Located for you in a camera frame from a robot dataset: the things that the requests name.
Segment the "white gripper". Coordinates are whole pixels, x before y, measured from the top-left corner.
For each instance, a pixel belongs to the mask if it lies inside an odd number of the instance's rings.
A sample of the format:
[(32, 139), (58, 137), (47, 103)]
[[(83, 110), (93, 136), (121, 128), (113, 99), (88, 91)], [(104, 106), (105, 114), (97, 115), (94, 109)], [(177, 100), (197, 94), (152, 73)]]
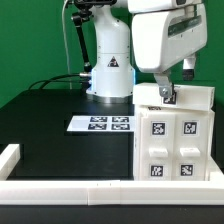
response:
[(190, 15), (184, 8), (137, 14), (132, 20), (132, 40), (139, 70), (155, 73), (160, 96), (171, 98), (174, 86), (167, 69), (184, 59), (183, 80), (194, 79), (194, 53), (207, 43), (205, 6), (197, 5)]

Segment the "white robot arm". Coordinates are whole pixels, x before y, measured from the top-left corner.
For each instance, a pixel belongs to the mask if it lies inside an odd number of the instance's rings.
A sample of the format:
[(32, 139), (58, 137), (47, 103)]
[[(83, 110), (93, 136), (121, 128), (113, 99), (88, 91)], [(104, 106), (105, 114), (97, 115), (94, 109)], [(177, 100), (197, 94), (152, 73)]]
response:
[(74, 0), (77, 32), (92, 20), (97, 37), (97, 63), (92, 66), (82, 46), (90, 75), (87, 96), (123, 103), (133, 94), (135, 71), (151, 73), (161, 96), (174, 95), (170, 68), (181, 62), (182, 77), (194, 78), (196, 52), (207, 42), (203, 0)]

